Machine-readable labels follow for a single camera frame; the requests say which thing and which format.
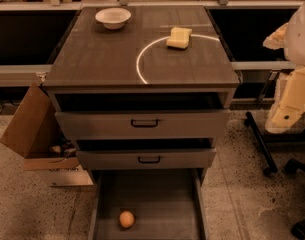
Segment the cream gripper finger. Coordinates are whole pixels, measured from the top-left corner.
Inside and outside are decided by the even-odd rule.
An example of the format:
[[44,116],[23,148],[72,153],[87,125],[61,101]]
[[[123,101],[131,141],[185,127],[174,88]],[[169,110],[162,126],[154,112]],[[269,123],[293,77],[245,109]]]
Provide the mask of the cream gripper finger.
[[283,48],[287,26],[288,26],[287,23],[283,24],[278,29],[276,29],[272,34],[266,37],[265,40],[263,41],[263,46],[272,50]]

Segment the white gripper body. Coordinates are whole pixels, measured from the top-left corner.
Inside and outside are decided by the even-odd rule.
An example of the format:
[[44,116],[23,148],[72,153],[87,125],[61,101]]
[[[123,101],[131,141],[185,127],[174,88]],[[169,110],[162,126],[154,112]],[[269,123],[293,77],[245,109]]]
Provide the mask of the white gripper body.
[[265,129],[281,134],[293,127],[305,113],[305,67],[290,74],[281,73],[276,82],[274,104],[268,112]]

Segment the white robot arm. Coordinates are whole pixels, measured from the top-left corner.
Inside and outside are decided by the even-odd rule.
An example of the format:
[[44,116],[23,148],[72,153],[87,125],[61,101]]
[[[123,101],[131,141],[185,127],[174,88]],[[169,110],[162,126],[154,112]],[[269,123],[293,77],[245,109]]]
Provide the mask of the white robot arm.
[[305,1],[285,23],[263,42],[269,49],[284,49],[285,58],[296,65],[287,76],[280,98],[272,105],[265,129],[281,134],[289,130],[305,113]]

